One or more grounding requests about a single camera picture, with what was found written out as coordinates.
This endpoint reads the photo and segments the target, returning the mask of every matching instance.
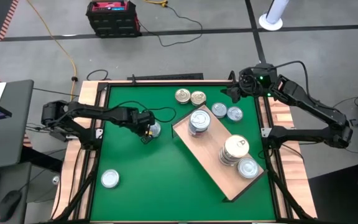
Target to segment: black crate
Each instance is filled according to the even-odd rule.
[[[98,37],[138,37],[141,35],[135,4],[128,1],[126,3],[127,8],[125,11],[92,11],[94,2],[101,3],[117,1],[93,1],[88,5],[86,16],[88,16],[89,23]]]

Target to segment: concrete floor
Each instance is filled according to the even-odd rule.
[[[88,0],[33,0],[55,35],[92,34],[85,16]],[[149,30],[198,29],[196,24],[177,19],[172,11],[142,2],[137,4],[139,19]],[[179,15],[200,21],[205,28],[250,28],[247,8],[243,0],[171,0]],[[270,0],[252,0],[255,16],[269,7]],[[357,25],[358,1],[299,0],[290,1],[283,15],[284,26]],[[26,1],[20,1],[7,37],[47,35],[45,28]],[[193,35],[163,36],[171,43],[192,39]],[[260,33],[266,59],[278,65],[291,60],[302,60],[310,74],[310,92],[327,105],[358,96],[358,30],[327,30],[307,32]],[[205,34],[185,45],[161,47],[156,37],[136,39],[79,39],[60,43],[73,57],[78,77],[96,69],[109,71],[109,78],[126,79],[135,74],[162,75],[203,72],[205,79],[226,79],[229,72],[258,63],[252,33]],[[280,68],[279,73],[305,84],[303,71],[298,65]],[[73,71],[64,53],[51,40],[28,42],[0,42],[0,77],[3,82],[33,79],[35,87],[70,92]],[[79,93],[81,83],[77,84]],[[42,105],[49,101],[68,100],[67,96],[34,91],[29,122],[39,123]],[[352,101],[338,107],[347,117],[357,118],[358,107]],[[291,109],[297,128],[321,128],[323,124],[309,114]],[[48,152],[65,144],[47,134],[29,133],[34,147]],[[358,128],[350,150],[358,151]],[[358,164],[358,154],[326,147],[323,144],[302,146],[308,177],[316,177]],[[33,169],[32,175],[40,169]],[[53,187],[53,173],[44,172],[31,183],[29,202]],[[55,189],[39,200],[53,198]],[[45,221],[50,216],[53,200],[29,203],[26,223]]]

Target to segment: robotic arm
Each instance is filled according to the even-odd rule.
[[[239,81],[235,82],[234,72],[231,73],[234,83],[221,90],[237,103],[241,97],[272,96],[288,106],[297,106],[328,124],[320,130],[287,129],[282,126],[263,128],[262,137],[268,146],[278,149],[286,141],[323,142],[331,147],[346,148],[351,140],[353,130],[349,127],[346,116],[313,99],[308,91],[283,75],[277,76],[277,69],[271,64],[258,64],[240,72]]]
[[[139,112],[137,108],[117,106],[105,109],[84,105],[78,102],[54,101],[44,105],[41,123],[51,129],[62,129],[65,133],[78,137],[83,149],[95,150],[101,146],[100,130],[84,128],[74,118],[92,118],[110,121],[119,127],[128,128],[141,137],[144,143],[151,140],[150,126],[155,123],[151,111]]]

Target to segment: silver can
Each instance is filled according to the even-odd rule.
[[[259,167],[258,163],[252,158],[243,158],[237,165],[237,169],[241,176],[246,179],[252,179],[258,176]]]
[[[160,133],[161,133],[160,123],[155,122],[153,125],[150,126],[149,134],[151,134],[153,136],[153,138],[159,137]]]
[[[232,106],[227,110],[227,117],[233,122],[239,122],[242,119],[242,110]]]
[[[188,103],[190,100],[190,91],[184,88],[177,90],[175,93],[175,99],[177,99],[177,102],[181,104]]]
[[[211,117],[205,110],[195,110],[190,115],[189,133],[193,137],[202,135],[211,124]]]
[[[102,175],[102,185],[107,188],[114,188],[119,183],[119,174],[113,169],[104,171]]]
[[[227,113],[227,107],[223,103],[214,103],[212,105],[212,113],[217,118],[223,118]]]
[[[222,164],[233,166],[241,158],[247,155],[249,143],[246,138],[240,135],[232,135],[225,142],[219,151],[219,160]]]
[[[191,99],[191,104],[193,104],[194,106],[198,106],[206,101],[206,95],[202,91],[194,91],[191,94],[190,99]]]

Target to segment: green table surface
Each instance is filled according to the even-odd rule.
[[[148,108],[170,106],[176,109],[174,121],[193,110],[191,104],[175,100],[179,88],[203,91],[207,107],[215,102],[232,106],[230,97],[220,93],[223,86],[137,86],[112,87],[108,107],[134,100]],[[135,103],[124,106],[137,107]],[[262,150],[254,99],[243,98],[236,104],[244,117],[239,123],[220,119],[231,134],[246,137],[249,153],[258,158]],[[155,111],[161,120],[173,116],[171,110]],[[111,123],[104,127],[98,179],[91,211],[92,221],[200,221],[200,220],[274,220],[273,203],[267,175],[258,180],[235,202],[223,202],[224,194],[177,136],[172,139],[171,123],[161,123],[161,135],[147,145],[126,128]],[[101,175],[115,169],[120,183],[115,189],[101,184]]]

